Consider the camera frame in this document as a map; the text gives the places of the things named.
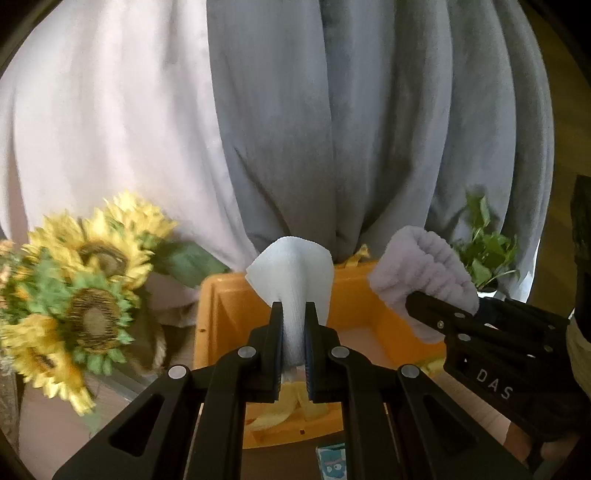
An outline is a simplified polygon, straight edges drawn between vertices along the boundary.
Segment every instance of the white towel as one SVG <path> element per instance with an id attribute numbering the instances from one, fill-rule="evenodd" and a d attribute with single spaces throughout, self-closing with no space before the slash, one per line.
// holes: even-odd
<path id="1" fill-rule="evenodd" d="M 246 280 L 267 305 L 283 304 L 283 365 L 288 380 L 305 362 L 306 302 L 316 304 L 318 322 L 326 325 L 335 270 L 330 252 L 314 242 L 285 236 L 271 244 L 246 269 Z"/>
<path id="2" fill-rule="evenodd" d="M 405 226 L 394 234 L 368 280 L 371 289 L 424 343 L 440 342 L 443 335 L 408 314 L 405 302 L 413 291 L 470 314 L 478 310 L 476 287 L 460 258 L 443 238 L 417 226 Z"/>

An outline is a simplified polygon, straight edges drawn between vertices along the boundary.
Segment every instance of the orange bin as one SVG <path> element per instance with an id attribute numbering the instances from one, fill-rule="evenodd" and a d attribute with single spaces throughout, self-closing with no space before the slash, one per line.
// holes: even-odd
<path id="1" fill-rule="evenodd" d="M 445 345 L 425 345 L 408 325 L 369 288 L 366 277 L 374 263 L 335 268 L 328 326 L 341 344 L 367 356 L 374 364 L 398 368 L 404 364 L 427 365 L 441 360 Z M 244 273 L 214 275 L 202 284 L 193 368 L 212 365 L 224 354 L 246 344 L 253 328 L 265 325 L 271 313 L 245 280 Z M 262 431 L 245 428 L 244 448 L 298 442 L 343 429 L 340 404 L 329 404 L 328 413 L 306 420 L 301 409 L 283 423 Z M 246 423 L 265 407 L 249 404 Z"/>

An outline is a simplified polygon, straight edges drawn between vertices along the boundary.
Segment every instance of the artificial sunflower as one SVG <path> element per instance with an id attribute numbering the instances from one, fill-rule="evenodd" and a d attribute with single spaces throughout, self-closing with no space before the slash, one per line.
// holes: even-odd
<path id="1" fill-rule="evenodd" d="M 22 301 L 31 300 L 31 294 L 23 285 L 17 285 L 17 288 L 14 291 L 14 295 Z"/>
<path id="2" fill-rule="evenodd" d="M 12 268 L 10 267 L 10 265 L 8 263 L 4 264 L 4 266 L 2 267 L 2 271 L 0 272 L 0 290 L 6 288 L 11 273 Z"/>
<path id="3" fill-rule="evenodd" d="M 17 325 L 3 325 L 2 347 L 11 366 L 25 382 L 42 388 L 45 396 L 59 395 L 69 401 L 78 415 L 93 410 L 95 404 L 84 385 L 82 372 L 72 362 L 57 332 L 57 321 L 32 314 Z"/>
<path id="4" fill-rule="evenodd" d="M 28 280 L 30 277 L 32 277 L 34 274 L 34 271 L 32 268 L 26 266 L 26 265 L 20 265 L 17 268 L 17 271 L 14 274 L 14 281 L 20 282 L 20 281 L 26 281 Z"/>
<path id="5" fill-rule="evenodd" d="M 95 374 L 110 375 L 113 362 L 125 362 L 119 347 L 134 340 L 126 331 L 133 305 L 123 285 L 102 273 L 80 272 L 72 287 L 64 320 L 76 343 L 74 360 Z"/>
<path id="6" fill-rule="evenodd" d="M 78 272 L 101 270 L 107 277 L 122 280 L 129 290 L 135 290 L 152 270 L 151 252 L 141 249 L 130 230 L 113 228 L 99 209 L 82 225 L 66 213 L 46 217 L 43 228 L 31 232 L 30 243 L 23 247 L 33 261 L 44 248 L 68 278 Z"/>
<path id="7" fill-rule="evenodd" d="M 106 204 L 106 215 L 148 242 L 148 249 L 169 236 L 178 225 L 167 218 L 158 206 L 130 192 L 121 193 L 113 198 L 112 203 Z"/>
<path id="8" fill-rule="evenodd" d="M 12 252 L 14 248 L 14 242 L 11 240 L 0 240 L 0 257 L 6 257 Z"/>

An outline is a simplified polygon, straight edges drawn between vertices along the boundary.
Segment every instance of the green plant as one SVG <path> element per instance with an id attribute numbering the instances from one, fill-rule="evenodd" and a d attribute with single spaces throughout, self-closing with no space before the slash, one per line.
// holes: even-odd
<path id="1" fill-rule="evenodd" d="M 454 249 L 472 277 L 478 290 L 504 275 L 519 274 L 511 268 L 517 253 L 517 236 L 513 240 L 499 232 L 486 233 L 491 213 L 485 196 L 466 195 L 472 233 L 469 242 L 457 242 Z"/>

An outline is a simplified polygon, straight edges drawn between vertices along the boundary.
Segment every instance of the gray cloth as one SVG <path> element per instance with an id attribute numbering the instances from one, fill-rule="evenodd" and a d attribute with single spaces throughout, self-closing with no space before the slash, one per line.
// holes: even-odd
<path id="1" fill-rule="evenodd" d="M 223 147 L 257 249 L 295 235 L 336 261 L 361 243 L 379 257 L 404 225 L 451 241 L 466 233 L 462 209 L 474 192 L 486 194 L 498 229 L 518 235 L 528 263 L 553 132 L 517 0 L 207 8 Z"/>
<path id="2" fill-rule="evenodd" d="M 554 123 L 550 86 L 540 48 L 515 0 L 494 0 L 509 52 L 515 104 L 517 144 L 513 184 L 502 232 L 517 235 L 521 278 L 532 267 L 550 200 L 554 158 Z M 504 277 L 511 291 L 517 278 Z"/>

